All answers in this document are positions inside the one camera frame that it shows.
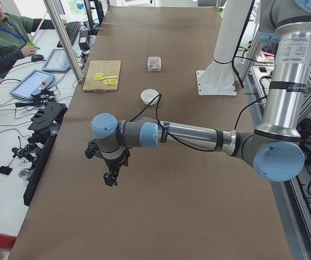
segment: black computer mouse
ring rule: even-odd
[[[42,54],[34,54],[31,57],[31,61],[42,61],[44,59],[44,56]]]

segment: black box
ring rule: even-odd
[[[89,49],[89,35],[87,30],[80,31],[79,46],[81,50]]]

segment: person's hand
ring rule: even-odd
[[[27,45],[27,46],[24,46],[21,49],[21,52],[22,52],[24,57],[27,57],[27,56],[35,54],[36,53],[36,49],[33,46],[31,46],[31,45]]]

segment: green shirt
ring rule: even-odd
[[[20,32],[20,34],[22,34],[23,37],[29,41],[27,33],[31,33],[33,28],[33,19],[8,13],[5,13],[4,15]],[[1,27],[18,34],[17,31],[7,22],[4,22]],[[25,46],[25,42],[22,39],[19,39],[16,36],[0,29],[0,58],[14,52],[17,49],[21,49],[23,46]]]

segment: white bowl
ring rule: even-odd
[[[144,91],[142,91],[141,93],[141,99],[142,101],[148,105],[148,103],[150,103],[152,101],[152,99],[154,99],[155,96],[159,95],[158,91],[154,90],[154,89],[146,89]],[[155,103],[157,103],[158,98],[156,98],[151,105],[154,105]]]

